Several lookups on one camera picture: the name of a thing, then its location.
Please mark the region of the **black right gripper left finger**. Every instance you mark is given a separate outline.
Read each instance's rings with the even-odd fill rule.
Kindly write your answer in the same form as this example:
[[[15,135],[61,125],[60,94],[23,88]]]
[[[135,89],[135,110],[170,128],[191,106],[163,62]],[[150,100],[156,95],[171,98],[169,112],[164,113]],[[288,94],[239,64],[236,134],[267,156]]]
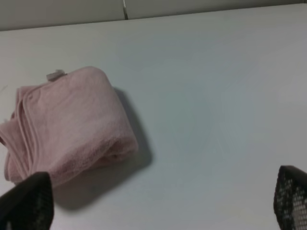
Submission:
[[[50,176],[37,172],[0,197],[2,230],[48,230],[54,218]]]

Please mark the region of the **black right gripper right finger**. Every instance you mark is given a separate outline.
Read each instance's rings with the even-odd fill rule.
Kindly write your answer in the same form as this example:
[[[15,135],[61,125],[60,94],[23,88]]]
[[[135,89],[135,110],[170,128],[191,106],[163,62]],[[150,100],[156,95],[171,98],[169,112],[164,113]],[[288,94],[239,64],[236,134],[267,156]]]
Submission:
[[[307,228],[307,173],[291,165],[279,168],[273,210],[281,230]]]

